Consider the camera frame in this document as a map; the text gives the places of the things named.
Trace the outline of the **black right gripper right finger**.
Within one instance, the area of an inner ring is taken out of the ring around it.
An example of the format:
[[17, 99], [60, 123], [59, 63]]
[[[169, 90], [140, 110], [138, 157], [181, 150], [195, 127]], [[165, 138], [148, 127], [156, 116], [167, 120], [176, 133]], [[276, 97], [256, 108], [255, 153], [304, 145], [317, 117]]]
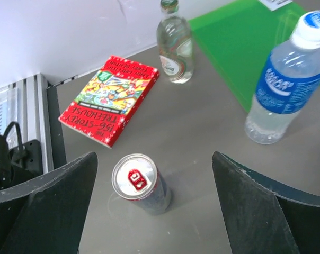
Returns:
[[232, 253], [320, 253], [320, 196], [220, 152], [212, 169]]

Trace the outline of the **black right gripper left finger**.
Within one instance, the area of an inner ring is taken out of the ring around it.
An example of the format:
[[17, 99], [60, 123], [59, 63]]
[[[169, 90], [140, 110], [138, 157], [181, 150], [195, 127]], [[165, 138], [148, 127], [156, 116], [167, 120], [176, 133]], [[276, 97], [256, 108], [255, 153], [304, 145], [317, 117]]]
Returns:
[[78, 253], [97, 168], [89, 152], [0, 190], [0, 253]]

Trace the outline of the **clear water bottle blue label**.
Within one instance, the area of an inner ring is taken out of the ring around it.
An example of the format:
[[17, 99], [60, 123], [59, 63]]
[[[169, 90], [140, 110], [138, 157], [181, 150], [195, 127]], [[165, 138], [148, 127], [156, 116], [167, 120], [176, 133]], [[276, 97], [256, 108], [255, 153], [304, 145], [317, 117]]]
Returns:
[[273, 144], [320, 84], [320, 10], [302, 15], [290, 38], [274, 47], [261, 71], [245, 121], [247, 136]]

